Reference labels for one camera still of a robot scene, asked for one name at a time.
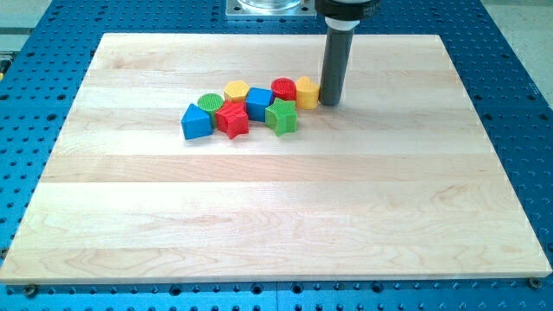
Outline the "black robot arm flange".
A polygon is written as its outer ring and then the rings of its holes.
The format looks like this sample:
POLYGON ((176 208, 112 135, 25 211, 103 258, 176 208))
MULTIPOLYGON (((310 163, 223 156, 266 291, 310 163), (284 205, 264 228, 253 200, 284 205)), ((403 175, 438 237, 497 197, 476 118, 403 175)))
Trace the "black robot arm flange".
POLYGON ((315 10, 318 14, 340 21, 365 20, 376 15, 380 7, 380 0, 315 0, 315 10))

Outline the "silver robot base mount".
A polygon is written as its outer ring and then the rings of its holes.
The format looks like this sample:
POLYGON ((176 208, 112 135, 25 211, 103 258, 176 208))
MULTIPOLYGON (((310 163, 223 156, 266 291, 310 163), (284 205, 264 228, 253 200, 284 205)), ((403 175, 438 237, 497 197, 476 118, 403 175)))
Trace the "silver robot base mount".
POLYGON ((309 0, 226 0, 226 16, 236 19, 316 16, 316 11, 315 2, 309 0))

